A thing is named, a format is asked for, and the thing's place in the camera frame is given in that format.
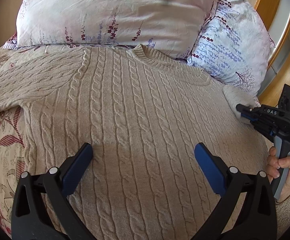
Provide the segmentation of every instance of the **fingernail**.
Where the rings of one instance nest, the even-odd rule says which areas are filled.
[[[278,163],[279,163],[280,166],[284,165],[286,163],[286,159],[284,159],[284,158],[283,159],[279,159]]]
[[[276,178],[279,178],[279,176],[280,176],[280,173],[277,171],[277,172],[275,172],[275,176],[274,176],[274,178],[276,179]]]

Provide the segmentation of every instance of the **ribbed neckline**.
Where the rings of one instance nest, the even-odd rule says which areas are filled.
[[[140,44],[134,49],[131,49],[130,52],[133,57],[143,64],[180,81],[198,86],[207,86],[210,83],[211,77],[206,71],[182,64],[167,57],[156,49]]]

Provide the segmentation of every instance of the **bracelet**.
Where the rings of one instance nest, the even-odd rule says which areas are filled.
[[[290,195],[289,195],[285,200],[283,200],[283,201],[281,201],[281,202],[278,202],[277,200],[275,200],[275,204],[276,204],[276,205],[280,205],[280,204],[282,204],[283,202],[285,202],[288,198],[290,198]]]

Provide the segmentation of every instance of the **blue gripper pad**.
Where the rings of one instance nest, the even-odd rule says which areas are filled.
[[[85,170],[93,158],[93,148],[90,144],[75,156],[75,160],[62,178],[62,195],[72,195],[79,184]]]
[[[221,170],[213,161],[213,157],[203,143],[196,145],[195,158],[213,191],[222,197],[226,193],[226,180]]]

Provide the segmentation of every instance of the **cable knit sweater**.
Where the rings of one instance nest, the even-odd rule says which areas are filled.
[[[219,200],[194,158],[197,143],[242,172],[265,166],[262,136],[235,118],[223,86],[141,45],[51,49],[0,69],[0,111],[24,109],[31,174],[61,165],[84,142],[93,145],[92,164],[69,201],[97,239],[187,240]]]

